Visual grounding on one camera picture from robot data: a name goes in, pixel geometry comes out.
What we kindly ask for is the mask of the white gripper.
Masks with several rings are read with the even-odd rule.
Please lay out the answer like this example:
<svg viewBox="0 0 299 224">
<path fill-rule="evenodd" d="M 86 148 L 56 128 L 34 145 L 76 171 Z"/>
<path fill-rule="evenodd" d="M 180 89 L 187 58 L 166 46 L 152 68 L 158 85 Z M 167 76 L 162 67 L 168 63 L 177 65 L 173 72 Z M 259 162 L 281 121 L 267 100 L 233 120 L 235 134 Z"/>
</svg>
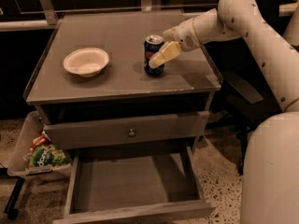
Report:
<svg viewBox="0 0 299 224">
<path fill-rule="evenodd" d="M 195 18 L 191 18 L 177 27 L 163 31 L 164 39 L 171 42 L 166 42 L 158 52 L 150 57 L 150 68 L 157 68 L 166 62 L 174 60 L 180 55 L 181 50 L 192 51 L 200 48 L 201 43 L 197 38 L 194 22 Z"/>
</svg>

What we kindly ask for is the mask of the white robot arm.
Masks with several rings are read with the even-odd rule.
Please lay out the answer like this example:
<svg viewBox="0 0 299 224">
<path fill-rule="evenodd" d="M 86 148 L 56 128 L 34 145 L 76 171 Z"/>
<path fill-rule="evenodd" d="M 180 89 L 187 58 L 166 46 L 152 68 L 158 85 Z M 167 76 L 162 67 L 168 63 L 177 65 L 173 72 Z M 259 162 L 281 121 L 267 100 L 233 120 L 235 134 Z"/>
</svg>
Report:
<svg viewBox="0 0 299 224">
<path fill-rule="evenodd" d="M 219 0 L 218 6 L 163 32 L 165 44 L 149 59 L 156 68 L 208 42 L 242 38 L 263 77 L 276 114 L 250 136 L 243 164 L 240 224 L 299 224 L 298 14 L 280 35 L 256 0 Z"/>
</svg>

